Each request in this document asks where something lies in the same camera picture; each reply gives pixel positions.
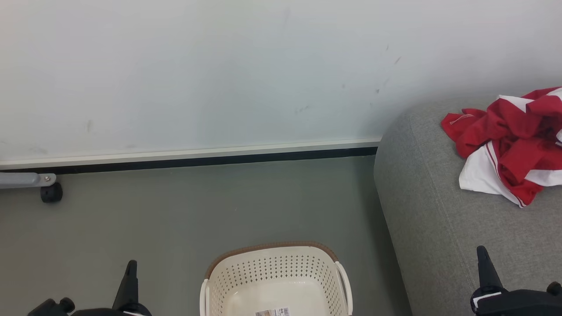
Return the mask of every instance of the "black wheel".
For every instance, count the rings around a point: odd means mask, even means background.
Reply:
[[[56,182],[50,187],[41,188],[41,200],[45,203],[59,202],[62,199],[62,186]]]

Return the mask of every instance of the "black knob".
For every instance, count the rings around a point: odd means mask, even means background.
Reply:
[[[63,298],[58,304],[61,305],[62,311],[67,314],[76,308],[74,302],[68,297]]]
[[[546,291],[554,296],[558,296],[562,292],[562,286],[555,281],[546,288]]]

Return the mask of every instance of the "perforated basket wall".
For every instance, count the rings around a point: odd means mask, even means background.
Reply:
[[[345,294],[334,260],[319,248],[294,246],[245,252],[219,262],[207,283],[210,316],[222,316],[225,298],[240,287],[282,279],[317,282],[324,291],[329,315],[347,315]]]

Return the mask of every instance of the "gray sofa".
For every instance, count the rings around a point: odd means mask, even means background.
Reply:
[[[448,100],[402,114],[384,135],[374,177],[414,315],[473,315],[476,247],[484,245],[508,290],[562,281],[562,188],[520,209],[502,196],[464,191],[464,160],[440,122],[494,99]]]

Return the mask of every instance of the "white plastic basket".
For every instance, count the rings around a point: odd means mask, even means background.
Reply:
[[[316,242],[227,252],[211,264],[201,286],[201,316],[345,316],[352,311],[346,271],[329,248]]]

